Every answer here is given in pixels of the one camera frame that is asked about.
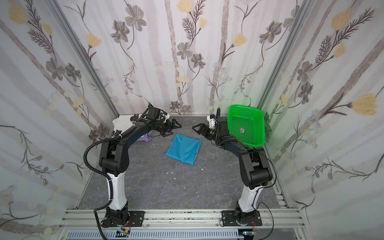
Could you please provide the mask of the teal blue t-shirt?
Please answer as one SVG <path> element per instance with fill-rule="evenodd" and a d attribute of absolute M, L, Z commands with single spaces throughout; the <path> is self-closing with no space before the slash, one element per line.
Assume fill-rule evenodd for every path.
<path fill-rule="evenodd" d="M 170 148 L 166 152 L 166 156 L 181 163 L 193 166 L 197 159 L 201 144 L 202 140 L 176 134 L 174 140 L 171 142 Z"/>

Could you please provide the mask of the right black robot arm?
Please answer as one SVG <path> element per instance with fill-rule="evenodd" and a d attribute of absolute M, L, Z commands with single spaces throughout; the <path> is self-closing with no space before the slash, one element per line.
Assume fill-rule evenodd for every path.
<path fill-rule="evenodd" d="M 230 134 L 226 121 L 216 122 L 213 128 L 206 124 L 198 124 L 192 129 L 207 140 L 225 151 L 234 154 L 239 159 L 241 179 L 244 187 L 240 199 L 236 203 L 232 216 L 224 214 L 223 225 L 231 222 L 238 226 L 257 223 L 257 200 L 263 189 L 273 179 L 273 172 L 263 148 L 253 148 Z"/>

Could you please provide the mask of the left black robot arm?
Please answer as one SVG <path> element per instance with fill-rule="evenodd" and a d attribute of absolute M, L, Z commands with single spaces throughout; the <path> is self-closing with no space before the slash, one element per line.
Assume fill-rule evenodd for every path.
<path fill-rule="evenodd" d="M 174 129 L 182 125 L 161 109 L 149 105 L 142 114 L 130 117 L 127 130 L 117 130 L 113 137 L 102 143 L 99 166 L 107 175 L 109 203 L 106 215 L 101 222 L 103 228 L 122 227 L 131 220 L 128 201 L 125 194 L 125 173 L 129 167 L 129 148 L 140 137 L 156 131 L 162 137 L 173 134 Z"/>

